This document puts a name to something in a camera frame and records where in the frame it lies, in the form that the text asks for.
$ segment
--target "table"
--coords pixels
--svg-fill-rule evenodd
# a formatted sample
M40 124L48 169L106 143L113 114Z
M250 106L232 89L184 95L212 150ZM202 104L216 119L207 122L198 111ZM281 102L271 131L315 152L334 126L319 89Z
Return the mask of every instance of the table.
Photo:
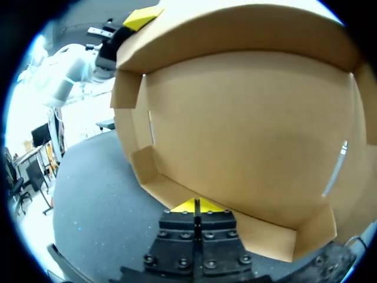
M45 147L45 144L43 144L42 146L38 146L38 147L35 147L35 148L29 150L24 155L20 156L19 158L17 158L16 160L13 161L13 164L16 167L16 169L17 169L18 174L19 174L20 177L21 177L21 170L19 169L20 165L24 164L26 161L29 162L29 164L30 164L30 158L33 157L33 156L35 156L35 155L37 155L38 153L39 153L39 156L41 158L41 162L42 162L42 166L43 166L43 175L45 176L44 171L46 169L46 166L47 167L49 166L51 168L51 170L52 170L52 173L56 177L56 173L55 173L55 171L53 169L53 166L52 166L49 158L48 158L48 165L45 165L45 163L43 162L43 157L42 157L42 153L41 153L41 150L42 150L43 147Z
M94 282L119 279L120 266L144 269L164 209L138 184L117 133L99 134L70 147L62 159L54 191L55 243ZM320 252L292 263L253 254L253 271L278 280Z
M104 128L109 129L109 130L114 130L115 129L114 119L110 119L110 120L98 122L98 123L96 123L96 125L98 127L100 127L101 131L103 131Z
M42 149L42 146L35 147L13 161L13 165L16 167L20 177L21 177L21 171L19 169L20 165L24 164L26 161L28 161L30 164L30 158L37 155L37 153L39 153L42 160L41 149Z

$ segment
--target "office chair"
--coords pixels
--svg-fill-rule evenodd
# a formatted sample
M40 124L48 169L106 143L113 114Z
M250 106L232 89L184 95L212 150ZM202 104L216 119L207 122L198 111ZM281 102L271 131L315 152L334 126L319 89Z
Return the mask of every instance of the office chair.
M39 167L39 163L38 163L37 159L32 161L30 163L30 165L26 168L26 173L28 174L31 186L33 187L34 191L36 191L36 192L40 191L41 195L43 196L43 198L45 199L45 201L48 205L48 209L43 211L43 214L46 215L46 212L51 210L53 207L51 205L49 205L48 201L46 200L45 195L43 194L43 192L41 190L43 183L45 183L46 187L47 187L47 193L49 192L48 191L48 184L47 184L47 182L46 182L46 180L43 176L41 168Z
M8 172L8 178L10 179L10 182L8 180L5 181L5 186L9 190L9 197L13 198L15 197L17 202L21 205L21 210L24 215L26 215L26 212L24 211L23 204L25 199L29 199L31 202L33 201L31 198L31 195L29 192L22 192L21 188L24 185L24 178L20 177L17 179L17 173L16 169L13 167L13 164L6 159L5 161L6 171Z

